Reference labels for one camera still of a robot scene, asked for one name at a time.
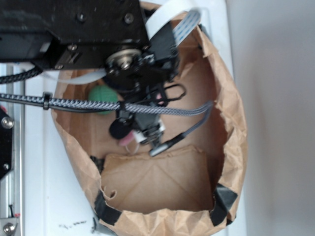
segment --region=black electrical tape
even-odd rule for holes
[[[214,209],[210,212],[210,218],[213,225],[217,226],[227,217],[228,212],[232,208],[238,195],[218,183],[214,192],[214,197],[216,202]]]
[[[103,193],[101,191],[98,192],[98,196],[96,197],[94,204],[97,216],[109,225],[115,225],[120,215],[122,214],[121,211],[116,210],[106,204]]]

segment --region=gray cable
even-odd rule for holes
[[[44,98],[36,96],[22,96],[14,94],[0,93],[0,101],[15,102],[21,104],[28,104],[34,106],[43,106]],[[85,111],[99,112],[99,111],[116,111],[123,109],[119,102],[98,102],[98,101],[83,101],[83,100],[70,100],[70,99],[57,99],[50,98],[48,100],[49,107],[52,109],[61,108],[62,110],[71,109],[73,111]],[[126,103],[124,108],[130,113],[142,113],[142,114],[155,114],[155,115],[174,115],[192,117],[210,110],[213,103],[211,101],[206,102],[202,106],[192,110],[183,110],[168,107],[151,107],[145,105],[137,105]]]
[[[186,137],[188,134],[190,134],[192,131],[196,130],[197,128],[199,128],[200,126],[202,126],[209,118],[211,111],[212,111],[212,107],[213,104],[211,105],[211,107],[208,108],[208,110],[206,111],[205,116],[202,118],[202,120],[200,120],[197,124],[195,124],[193,127],[191,127],[190,129],[188,129],[187,131],[185,131],[183,133],[183,135]]]

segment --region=bolt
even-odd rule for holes
[[[5,164],[3,165],[3,168],[4,168],[6,171],[8,171],[8,170],[10,169],[10,165],[7,164],[7,163],[5,163]]]
[[[77,20],[79,22],[83,23],[87,20],[87,16],[84,13],[78,13],[77,14]]]
[[[7,223],[4,228],[3,231],[6,235],[12,235],[15,232],[15,226],[12,225],[11,223]]]
[[[133,15],[132,15],[131,13],[127,13],[127,14],[125,15],[125,22],[126,22],[128,25],[130,25],[130,24],[133,22],[133,20],[134,20],[134,17],[133,17]]]
[[[14,126],[14,120],[11,117],[4,117],[1,121],[1,125],[5,129],[12,129]]]
[[[75,51],[75,50],[77,50],[78,49],[78,45],[76,45],[76,44],[70,44],[70,45],[68,45],[68,50],[69,51]]]
[[[55,70],[61,70],[63,68],[63,65],[56,65]]]
[[[131,64],[129,61],[124,61],[123,64],[120,66],[122,70],[128,70],[130,68]]]

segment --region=cable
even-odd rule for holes
[[[42,69],[35,66],[33,69],[26,71],[26,72],[22,72],[20,74],[1,76],[0,77],[0,85],[27,80],[29,78],[32,78],[32,77],[35,77],[35,76],[41,74],[42,72],[43,72]]]
[[[145,105],[137,105],[131,103],[121,103],[121,102],[98,102],[98,101],[84,101],[84,100],[70,100],[70,99],[57,99],[48,98],[47,101],[44,97],[37,96],[22,96],[14,94],[3,94],[0,93],[0,101],[27,104],[33,106],[44,106],[44,103],[48,108],[80,112],[80,113],[92,113],[100,111],[117,111],[125,109],[130,113],[137,114],[152,114],[152,115],[173,115],[173,116],[184,116],[192,117],[204,113],[209,108],[212,107],[213,103],[211,101],[206,102],[201,107],[192,110],[183,110],[168,107],[151,107]]]
[[[188,134],[190,134],[192,131],[196,130],[197,128],[199,128],[200,126],[202,126],[209,118],[211,110],[212,110],[213,104],[211,103],[211,105],[208,107],[208,109],[206,110],[206,114],[205,116],[202,118],[201,121],[199,121],[197,124],[195,124],[193,127],[189,128],[187,131],[180,133],[179,135],[177,135],[176,137],[174,137],[173,139],[166,141],[165,143],[159,145],[158,147],[151,149],[149,154],[151,157],[157,156],[160,153],[170,149],[172,146],[174,146],[175,144],[177,144],[178,142],[180,142],[181,140],[183,140]]]
[[[174,85],[166,87],[164,90],[166,91],[166,90],[174,88],[174,87],[181,87],[183,89],[183,93],[181,95],[179,95],[178,97],[174,97],[174,98],[145,99],[145,100],[141,100],[141,101],[135,102],[134,104],[140,104],[140,103],[146,103],[146,102],[156,102],[156,103],[159,103],[159,102],[173,102],[173,101],[181,100],[183,97],[186,96],[187,90],[186,90],[185,86],[182,85],[182,84],[174,84]]]

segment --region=wire connector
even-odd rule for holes
[[[165,143],[161,144],[160,146],[152,149],[149,154],[151,157],[155,157],[157,155],[159,155],[160,153],[168,150],[169,148],[171,148],[172,146],[174,146],[175,144],[177,144],[178,142],[180,142],[181,140],[183,140],[185,138],[185,135],[183,133],[177,135],[176,137],[174,137],[173,139],[166,141]]]

